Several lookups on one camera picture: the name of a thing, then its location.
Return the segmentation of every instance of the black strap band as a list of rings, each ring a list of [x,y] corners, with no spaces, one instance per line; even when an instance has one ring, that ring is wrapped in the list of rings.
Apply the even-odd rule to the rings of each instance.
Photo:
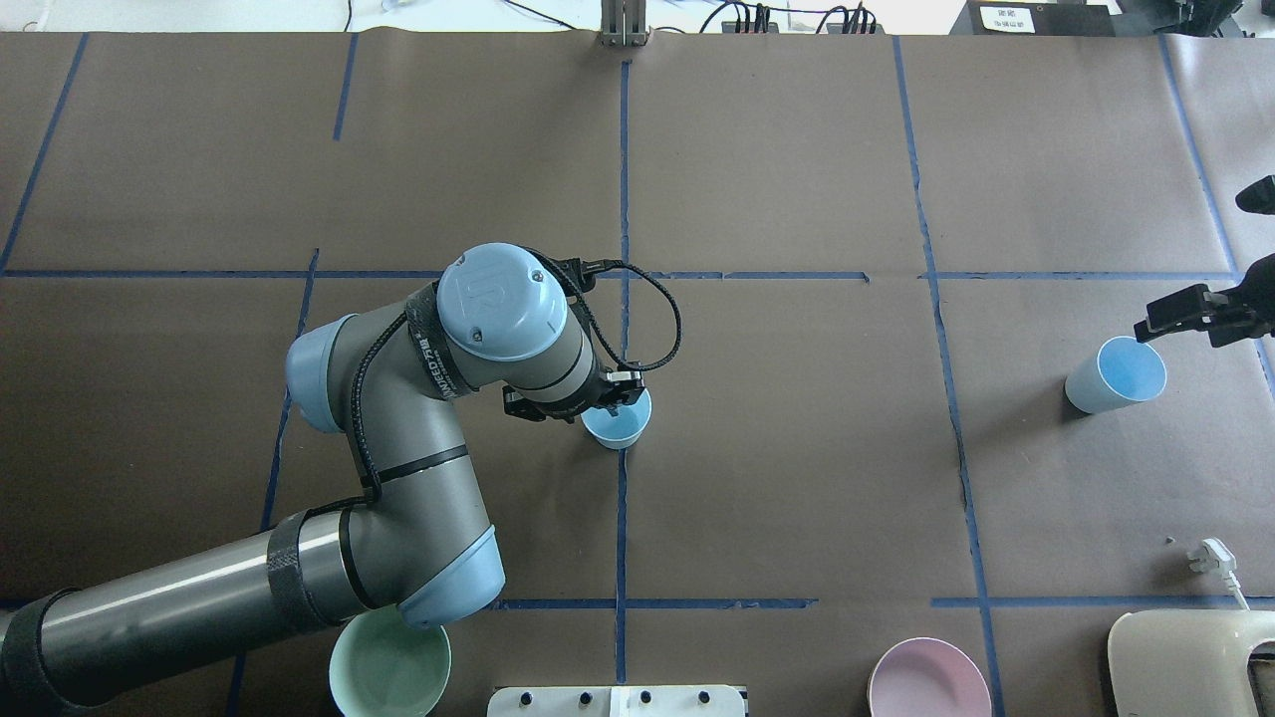
[[[5,691],[0,693],[0,709],[5,714],[43,717],[45,714],[83,714],[101,704],[84,706],[64,698],[48,679],[41,653],[40,630],[45,614],[57,598],[75,592],[57,591],[29,602],[9,621],[0,648],[0,669],[4,671]]]
[[[403,313],[407,315],[407,330],[412,334],[416,355],[425,367],[435,390],[444,401],[453,401],[478,390],[469,385],[448,347],[448,334],[442,330],[437,310],[439,283],[417,291],[407,297]]]
[[[297,634],[316,633],[339,625],[329,621],[315,607],[314,597],[301,578],[301,526],[309,510],[288,515],[270,531],[265,549],[265,575],[270,580],[270,598],[283,621]]]

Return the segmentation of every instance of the white floor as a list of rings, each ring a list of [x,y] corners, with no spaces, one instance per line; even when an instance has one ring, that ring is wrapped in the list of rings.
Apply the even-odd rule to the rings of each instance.
[[[558,26],[501,0],[414,0],[385,11],[382,0],[353,0],[352,31],[389,26],[412,31],[537,32]],[[524,5],[575,27],[597,28],[598,0],[521,0]],[[1247,0],[1239,26],[1260,37],[1275,37],[1275,18]],[[776,0],[775,6],[822,10],[831,0]],[[868,0],[867,6],[891,34],[947,34],[964,0]],[[696,32],[718,5],[715,0],[649,0],[652,27]],[[1114,3],[1108,1],[1114,10]],[[342,0],[0,0],[0,31],[115,32],[321,32],[346,24]],[[724,10],[718,18],[734,17]],[[819,15],[774,13],[780,32],[811,32]]]

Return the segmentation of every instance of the white power cord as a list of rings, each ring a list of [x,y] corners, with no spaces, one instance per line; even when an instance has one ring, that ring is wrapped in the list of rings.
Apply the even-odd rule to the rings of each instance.
[[[1235,556],[1218,538],[1204,538],[1200,547],[1187,552],[1191,569],[1196,573],[1218,573],[1221,582],[1227,583],[1227,589],[1235,597],[1241,610],[1248,610],[1248,601],[1239,589],[1239,579],[1235,578]]]

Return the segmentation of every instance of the pink plate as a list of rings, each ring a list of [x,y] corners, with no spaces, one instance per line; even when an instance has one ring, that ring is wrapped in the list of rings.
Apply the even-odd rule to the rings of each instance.
[[[912,638],[891,647],[868,680],[872,717],[989,717],[978,666],[955,646]]]

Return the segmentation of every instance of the blue joint cap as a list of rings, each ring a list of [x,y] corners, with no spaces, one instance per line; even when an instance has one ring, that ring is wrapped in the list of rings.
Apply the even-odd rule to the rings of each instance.
[[[399,603],[403,621],[426,629],[473,615],[505,587],[505,568],[496,547],[496,526],[488,527],[425,587]]]
[[[566,316],[566,295],[553,274],[513,244],[474,246],[439,281],[442,329],[488,361],[541,353],[562,336]]]
[[[332,415],[332,403],[328,402],[328,364],[332,361],[337,333],[351,316],[357,314],[346,314],[325,327],[298,336],[288,348],[284,364],[292,402],[301,408],[301,416],[307,424],[325,434],[342,432]]]

